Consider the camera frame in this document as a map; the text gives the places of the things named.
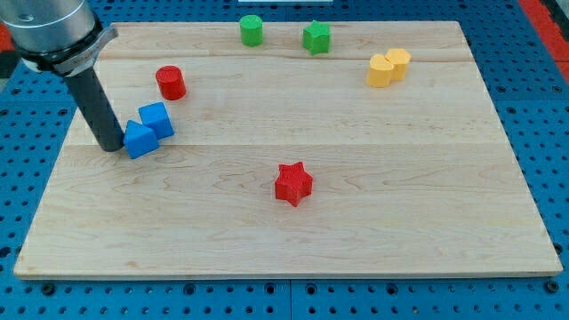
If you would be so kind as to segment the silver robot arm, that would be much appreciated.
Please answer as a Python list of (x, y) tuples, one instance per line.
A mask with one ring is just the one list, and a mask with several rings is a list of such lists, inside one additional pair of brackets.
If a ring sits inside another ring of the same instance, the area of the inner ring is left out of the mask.
[(92, 68), (118, 36), (86, 0), (1, 0), (1, 21), (28, 68), (66, 77)]

